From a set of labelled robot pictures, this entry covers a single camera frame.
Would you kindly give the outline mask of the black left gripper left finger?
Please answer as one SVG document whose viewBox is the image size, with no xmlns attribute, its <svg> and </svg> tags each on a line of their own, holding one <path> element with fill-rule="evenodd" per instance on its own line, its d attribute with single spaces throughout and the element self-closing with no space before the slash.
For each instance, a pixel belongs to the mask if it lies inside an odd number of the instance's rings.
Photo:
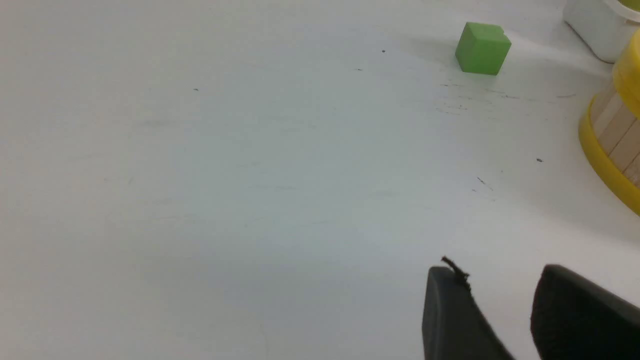
<svg viewBox="0 0 640 360">
<path fill-rule="evenodd" d="M 469 274 L 447 256 L 427 274 L 422 315 L 426 360 L 512 360 L 478 307 Z"/>
</svg>

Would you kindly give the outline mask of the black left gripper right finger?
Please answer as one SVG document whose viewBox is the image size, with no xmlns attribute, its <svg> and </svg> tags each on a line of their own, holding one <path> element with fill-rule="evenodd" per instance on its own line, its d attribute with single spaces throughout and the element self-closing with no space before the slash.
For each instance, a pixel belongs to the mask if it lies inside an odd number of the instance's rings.
<svg viewBox="0 0 640 360">
<path fill-rule="evenodd" d="M 638 306 L 559 264 L 535 288 L 530 332 L 542 360 L 637 360 Z"/>
</svg>

